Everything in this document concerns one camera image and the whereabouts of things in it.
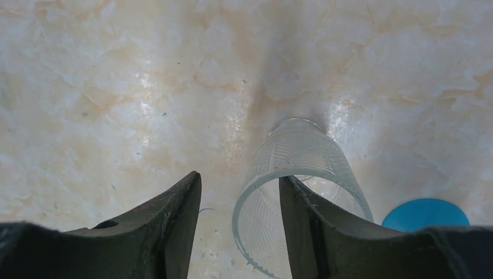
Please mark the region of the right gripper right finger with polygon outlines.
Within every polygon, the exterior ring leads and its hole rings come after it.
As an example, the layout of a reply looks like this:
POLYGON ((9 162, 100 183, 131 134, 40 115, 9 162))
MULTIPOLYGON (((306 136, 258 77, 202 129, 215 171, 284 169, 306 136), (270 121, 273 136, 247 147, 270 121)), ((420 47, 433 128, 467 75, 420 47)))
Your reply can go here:
POLYGON ((279 180, 293 278, 491 278, 491 227, 400 232, 360 218, 296 177, 279 180))

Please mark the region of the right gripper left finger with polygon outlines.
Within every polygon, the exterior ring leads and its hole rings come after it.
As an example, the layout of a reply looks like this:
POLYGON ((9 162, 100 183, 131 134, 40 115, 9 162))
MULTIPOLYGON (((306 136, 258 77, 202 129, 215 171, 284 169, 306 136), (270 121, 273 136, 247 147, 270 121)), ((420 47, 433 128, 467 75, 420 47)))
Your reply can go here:
POLYGON ((94 228, 61 232, 1 224, 2 278, 187 278, 201 203, 201 175, 94 228))

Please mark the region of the blue wine glass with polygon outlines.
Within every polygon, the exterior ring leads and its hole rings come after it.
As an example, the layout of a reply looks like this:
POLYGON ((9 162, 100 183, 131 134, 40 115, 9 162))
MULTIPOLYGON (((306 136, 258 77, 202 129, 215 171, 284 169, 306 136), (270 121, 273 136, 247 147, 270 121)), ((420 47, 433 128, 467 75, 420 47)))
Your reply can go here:
POLYGON ((456 205, 441 199, 416 199, 397 206, 382 226, 414 232, 432 226, 469 226, 469 219, 456 205))

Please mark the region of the clear wine glass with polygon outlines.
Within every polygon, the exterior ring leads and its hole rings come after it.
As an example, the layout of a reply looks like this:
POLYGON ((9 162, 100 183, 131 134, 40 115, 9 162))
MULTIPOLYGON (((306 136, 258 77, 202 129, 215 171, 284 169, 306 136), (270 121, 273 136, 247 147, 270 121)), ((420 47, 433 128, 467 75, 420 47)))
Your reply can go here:
POLYGON ((247 262, 270 278, 290 278, 281 216, 281 177, 294 176, 322 198, 365 220, 373 215, 340 146, 312 121, 277 123, 255 152, 232 216, 247 262))

